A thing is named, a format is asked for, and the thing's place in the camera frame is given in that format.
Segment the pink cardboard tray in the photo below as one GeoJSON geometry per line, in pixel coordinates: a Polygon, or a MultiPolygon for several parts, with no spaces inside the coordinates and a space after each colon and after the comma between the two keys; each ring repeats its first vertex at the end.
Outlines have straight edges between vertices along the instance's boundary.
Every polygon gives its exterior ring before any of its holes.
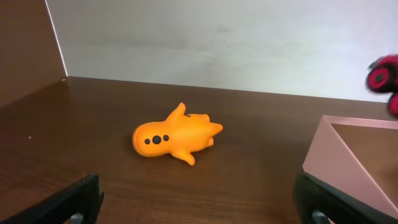
{"type": "Polygon", "coordinates": [[[322,116],[303,169],[398,218],[398,122],[322,116]]]}

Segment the red wheel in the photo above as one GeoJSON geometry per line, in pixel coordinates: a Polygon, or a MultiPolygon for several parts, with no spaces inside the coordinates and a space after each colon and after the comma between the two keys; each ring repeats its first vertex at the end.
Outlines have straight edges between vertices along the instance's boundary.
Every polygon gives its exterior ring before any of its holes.
{"type": "Polygon", "coordinates": [[[396,70],[391,65],[374,68],[366,79],[366,85],[375,93],[389,93],[397,89],[395,86],[396,70]]]}
{"type": "Polygon", "coordinates": [[[394,93],[388,101],[388,111],[391,115],[398,118],[398,93],[394,93]]]}

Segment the orange plastic toy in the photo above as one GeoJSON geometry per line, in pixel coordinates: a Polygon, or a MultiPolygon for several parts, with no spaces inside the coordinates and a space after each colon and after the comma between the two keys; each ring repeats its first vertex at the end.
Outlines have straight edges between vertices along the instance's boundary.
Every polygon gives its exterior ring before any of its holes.
{"type": "Polygon", "coordinates": [[[165,121],[139,126],[132,134],[132,145],[136,151],[147,157],[171,153],[194,165],[195,158],[191,152],[212,146],[213,136],[223,126],[211,123],[207,114],[184,115],[184,112],[185,105],[180,103],[165,121]]]}

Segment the brown wooden board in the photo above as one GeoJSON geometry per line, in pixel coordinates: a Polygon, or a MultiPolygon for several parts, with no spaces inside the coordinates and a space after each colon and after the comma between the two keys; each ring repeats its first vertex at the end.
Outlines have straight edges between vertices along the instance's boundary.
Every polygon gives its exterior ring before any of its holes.
{"type": "Polygon", "coordinates": [[[63,78],[45,1],[0,1],[0,107],[63,78]]]}
{"type": "Polygon", "coordinates": [[[0,218],[96,172],[98,223],[298,223],[293,184],[321,115],[390,119],[384,103],[67,79],[0,110],[0,218]],[[180,102],[224,126],[215,145],[194,166],[138,155],[134,129],[180,102]]]}

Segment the white backdrop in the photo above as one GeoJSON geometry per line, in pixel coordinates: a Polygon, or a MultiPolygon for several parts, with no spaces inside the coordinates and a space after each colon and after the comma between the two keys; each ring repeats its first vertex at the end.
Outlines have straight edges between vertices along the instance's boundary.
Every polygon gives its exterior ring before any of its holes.
{"type": "Polygon", "coordinates": [[[398,53],[395,0],[47,0],[68,74],[386,101],[367,66],[398,53]]]}

